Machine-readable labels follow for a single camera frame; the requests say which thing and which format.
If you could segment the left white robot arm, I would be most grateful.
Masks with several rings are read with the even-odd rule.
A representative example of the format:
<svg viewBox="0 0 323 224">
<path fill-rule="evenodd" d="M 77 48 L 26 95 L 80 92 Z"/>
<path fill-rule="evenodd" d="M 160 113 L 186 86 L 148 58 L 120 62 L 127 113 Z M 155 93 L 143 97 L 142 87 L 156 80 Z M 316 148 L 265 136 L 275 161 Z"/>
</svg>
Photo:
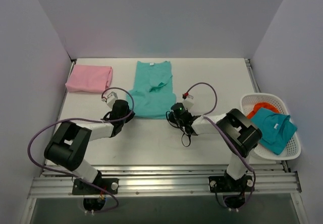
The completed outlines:
<svg viewBox="0 0 323 224">
<path fill-rule="evenodd" d="M 83 179 L 83 186 L 89 193 L 97 193 L 102 187 L 102 181 L 99 171 L 84 159 L 88 143 L 115 137 L 134 116 L 128 102 L 117 99 L 112 110 L 103 118 L 107 122 L 83 125 L 63 122 L 48 143 L 44 157 Z"/>
</svg>

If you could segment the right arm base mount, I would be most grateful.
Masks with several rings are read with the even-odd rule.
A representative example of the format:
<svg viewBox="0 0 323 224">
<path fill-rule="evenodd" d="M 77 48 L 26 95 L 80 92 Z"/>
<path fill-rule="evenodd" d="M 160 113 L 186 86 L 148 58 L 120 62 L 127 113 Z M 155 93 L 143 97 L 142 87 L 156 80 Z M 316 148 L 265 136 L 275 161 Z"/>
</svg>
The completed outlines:
<svg viewBox="0 0 323 224">
<path fill-rule="evenodd" d="M 254 180 L 244 175 L 234 180 L 227 173 L 223 176 L 208 177 L 209 191 L 215 194 L 220 207 L 238 212 L 248 201 L 254 191 Z"/>
</svg>

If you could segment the mint green t shirt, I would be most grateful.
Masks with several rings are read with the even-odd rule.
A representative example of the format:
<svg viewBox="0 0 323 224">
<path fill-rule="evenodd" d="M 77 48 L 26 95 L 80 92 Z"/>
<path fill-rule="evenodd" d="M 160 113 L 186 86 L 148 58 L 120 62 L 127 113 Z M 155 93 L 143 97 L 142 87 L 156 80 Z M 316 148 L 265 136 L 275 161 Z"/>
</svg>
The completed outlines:
<svg viewBox="0 0 323 224">
<path fill-rule="evenodd" d="M 137 62 L 131 96 L 126 96 L 135 116 L 143 119 L 164 120 L 166 112 L 176 102 L 173 93 L 172 65 L 162 63 Z"/>
</svg>

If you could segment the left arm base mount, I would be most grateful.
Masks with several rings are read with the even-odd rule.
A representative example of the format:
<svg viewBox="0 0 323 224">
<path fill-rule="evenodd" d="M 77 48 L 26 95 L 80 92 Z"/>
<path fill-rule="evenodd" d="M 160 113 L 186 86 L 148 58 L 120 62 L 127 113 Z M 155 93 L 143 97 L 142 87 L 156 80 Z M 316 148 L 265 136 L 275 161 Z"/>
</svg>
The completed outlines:
<svg viewBox="0 0 323 224">
<path fill-rule="evenodd" d="M 98 177 L 93 183 L 75 179 L 72 195 L 84 196 L 82 207 L 92 214 L 116 209 L 119 201 L 116 198 L 119 189 L 118 178 Z"/>
</svg>

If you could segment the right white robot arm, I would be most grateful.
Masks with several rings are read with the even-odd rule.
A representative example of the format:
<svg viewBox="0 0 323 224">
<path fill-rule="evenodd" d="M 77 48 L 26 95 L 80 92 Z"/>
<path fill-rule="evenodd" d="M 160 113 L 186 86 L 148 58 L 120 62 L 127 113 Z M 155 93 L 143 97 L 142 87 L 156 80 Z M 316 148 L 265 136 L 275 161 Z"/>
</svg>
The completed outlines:
<svg viewBox="0 0 323 224">
<path fill-rule="evenodd" d="M 246 172 L 252 172 L 249 154 L 258 145 L 262 132 L 240 110 L 234 108 L 217 116 L 194 116 L 183 103 L 175 103 L 166 112 L 166 119 L 188 138 L 203 134 L 221 135 L 232 152 L 227 175 L 224 177 L 224 184 L 228 189 L 236 190 L 242 185 L 242 177 Z"/>
</svg>

